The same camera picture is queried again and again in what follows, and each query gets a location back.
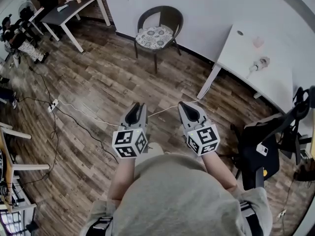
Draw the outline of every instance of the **white cable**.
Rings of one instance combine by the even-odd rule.
[[[164,110],[162,110],[162,111],[160,111],[160,112],[157,112],[157,113],[154,113],[154,114],[148,116],[148,118],[149,118],[149,117],[152,117],[152,116],[154,116],[154,115],[157,115],[157,114],[159,114],[159,113],[162,113],[162,112],[164,112],[164,111],[166,111],[166,110],[169,110],[170,108],[176,108],[176,107],[177,107],[177,106],[171,106],[171,107],[169,107],[169,108],[167,108],[167,109],[164,109]]]
[[[95,121],[97,121],[97,122],[106,123],[106,124],[111,125],[111,126],[119,127],[119,125],[110,124],[110,123],[105,122],[105,121],[102,121],[102,120],[97,120],[97,119],[95,119],[94,117],[85,114],[85,113],[82,112],[81,110],[76,109],[76,108],[75,108],[74,106],[72,106],[71,104],[65,104],[65,103],[63,103],[61,100],[58,100],[58,101],[61,102],[61,103],[62,103],[63,105],[65,105],[65,106],[71,106],[71,107],[74,108],[76,111],[81,112],[82,114],[84,114],[84,115],[87,116],[87,117],[93,118],[93,119],[94,119]],[[159,113],[162,113],[162,112],[164,112],[164,111],[166,111],[166,110],[169,110],[169,109],[171,109],[171,108],[176,108],[176,107],[177,107],[177,106],[171,106],[171,107],[169,107],[169,108],[167,108],[167,109],[164,109],[164,110],[162,110],[162,111],[159,111],[159,112],[157,112],[157,113],[154,113],[154,114],[148,116],[148,118],[149,118],[149,117],[152,117],[152,116],[155,116],[155,115],[157,115],[157,114],[159,114]]]
[[[95,119],[94,117],[92,117],[92,116],[89,116],[89,115],[87,115],[87,114],[85,114],[84,112],[82,112],[81,110],[79,110],[79,109],[76,109],[74,106],[72,106],[71,104],[65,104],[65,103],[63,103],[61,100],[58,100],[59,102],[61,102],[62,104],[64,104],[65,106],[71,106],[72,108],[74,108],[76,111],[79,111],[79,112],[81,112],[82,114],[84,114],[85,116],[87,116],[87,117],[90,117],[90,118],[93,118],[95,121],[97,121],[97,122],[101,122],[101,123],[106,123],[106,124],[108,124],[108,125],[111,125],[111,126],[116,126],[116,127],[119,127],[119,125],[115,125],[115,124],[110,124],[110,123],[108,123],[108,122],[105,122],[105,121],[102,121],[102,120],[97,120],[97,119]]]

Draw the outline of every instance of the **gray table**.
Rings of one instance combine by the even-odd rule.
[[[51,30],[51,28],[47,24],[53,24],[57,26],[61,26],[64,32],[68,35],[68,37],[71,39],[73,44],[78,48],[80,52],[83,52],[82,47],[78,43],[78,41],[74,38],[72,33],[69,31],[68,27],[65,25],[66,22],[68,22],[72,17],[76,16],[78,20],[80,20],[79,12],[88,6],[90,3],[92,3],[95,0],[81,0],[81,3],[78,3],[76,0],[70,1],[68,3],[59,4],[54,9],[52,9],[42,20],[41,22],[43,25],[47,28],[47,30],[52,34],[52,36],[59,41],[59,38],[55,35],[55,33]],[[104,17],[104,20],[107,24],[107,26],[110,26],[110,22],[108,19],[108,16],[106,14],[104,5],[102,0],[97,0],[98,6],[100,8],[100,11]],[[57,8],[61,7],[65,4],[69,4],[69,6],[62,11],[58,12]]]

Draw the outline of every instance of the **white device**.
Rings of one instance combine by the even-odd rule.
[[[120,158],[138,157],[148,144],[142,128],[115,131],[112,147]]]
[[[186,137],[186,143],[198,156],[215,151],[220,143],[220,137],[214,124],[189,131]]]
[[[262,154],[263,156],[266,156],[267,153],[268,153],[268,148],[260,143],[260,144],[257,145],[256,151],[258,153]]]

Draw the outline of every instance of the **table leg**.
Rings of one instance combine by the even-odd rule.
[[[15,171],[38,171],[48,170],[50,166],[48,164],[13,164],[12,168]]]
[[[27,206],[19,206],[19,207],[16,207],[16,208],[12,208],[12,213],[13,212],[23,211],[23,210],[26,210],[26,209],[34,209],[36,207],[37,207],[36,204],[31,204],[31,205],[27,205]]]
[[[2,122],[0,122],[0,127],[7,128],[7,129],[13,129],[12,126],[5,124],[5,123],[2,123]]]
[[[76,48],[78,48],[79,52],[83,52],[82,47],[80,46],[79,42],[75,39],[75,37],[72,35],[72,33],[69,31],[68,27],[65,24],[60,25],[61,28],[64,30],[64,32],[68,35],[72,43],[75,45]]]
[[[35,29],[39,32],[39,34],[44,35],[44,33],[41,32],[41,30],[37,27],[36,24],[33,23],[33,21],[31,21],[31,24],[35,27]]]
[[[17,132],[17,131],[14,131],[14,130],[11,130],[11,129],[7,129],[7,128],[1,128],[3,133],[6,133],[6,134],[9,134],[9,135],[12,135],[12,136],[18,136],[18,137],[22,137],[22,138],[26,138],[26,139],[31,139],[32,136],[29,135],[29,134],[24,134],[24,133],[21,133],[21,132]]]
[[[46,27],[46,29],[49,31],[49,33],[55,38],[55,40],[59,41],[59,38],[58,38],[57,35],[53,32],[53,30],[52,30],[46,23],[43,23],[43,25]]]
[[[106,13],[106,10],[104,8],[102,0],[97,0],[97,3],[98,3],[98,6],[100,8],[100,11],[102,12],[102,15],[103,15],[103,18],[106,22],[106,25],[110,26],[110,22],[109,22],[109,19],[108,19],[108,16],[107,16],[107,13]]]
[[[257,93],[254,94],[254,98],[255,98],[255,99],[258,99],[260,96],[261,96],[261,93],[259,93],[259,92],[257,92]]]
[[[220,70],[221,70],[221,67],[215,64],[205,84],[202,86],[199,94],[197,95],[198,99],[201,99],[206,94],[206,92],[209,90],[213,80],[216,78]]]

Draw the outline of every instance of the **plug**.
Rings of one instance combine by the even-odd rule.
[[[57,99],[55,99],[54,101],[53,101],[53,103],[51,104],[51,105],[49,105],[49,107],[48,107],[48,112],[52,112],[54,109],[55,109],[55,107],[58,105],[58,100]]]

